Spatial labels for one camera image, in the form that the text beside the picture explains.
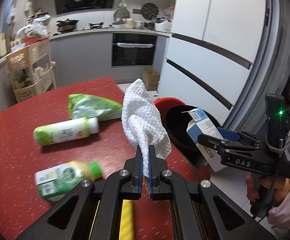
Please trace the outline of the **right human hand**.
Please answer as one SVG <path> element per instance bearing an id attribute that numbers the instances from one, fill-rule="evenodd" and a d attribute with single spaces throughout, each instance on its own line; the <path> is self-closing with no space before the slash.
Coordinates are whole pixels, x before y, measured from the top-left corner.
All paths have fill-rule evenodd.
<path id="1" fill-rule="evenodd" d="M 275 189 L 275 194 L 273 197 L 273 205 L 280 205 L 285 197 L 288 195 L 290 191 L 290 180 L 283 177 L 267 177 L 260 181 L 260 185 L 269 189 L 274 182 L 272 188 Z M 251 202 L 255 202 L 259 199 L 258 190 L 255 188 L 254 179 L 252 174 L 249 173 L 246 177 L 246 185 L 247 185 L 247 198 Z"/>

